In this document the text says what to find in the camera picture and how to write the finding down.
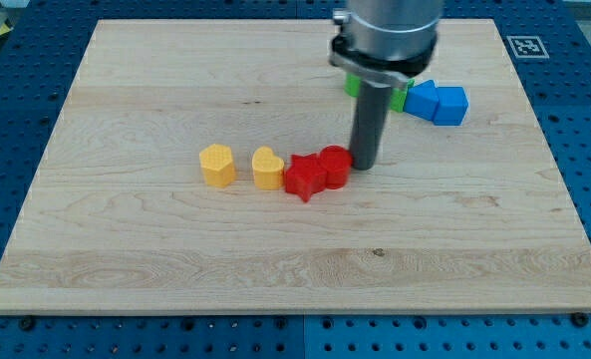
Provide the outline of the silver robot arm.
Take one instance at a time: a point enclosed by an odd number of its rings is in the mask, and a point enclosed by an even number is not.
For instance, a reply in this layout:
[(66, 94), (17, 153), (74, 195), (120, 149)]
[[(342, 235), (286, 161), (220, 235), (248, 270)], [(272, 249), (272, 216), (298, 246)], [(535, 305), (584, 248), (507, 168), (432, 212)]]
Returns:
[(403, 88), (429, 65), (443, 0), (348, 0), (332, 20), (329, 63), (378, 87)]

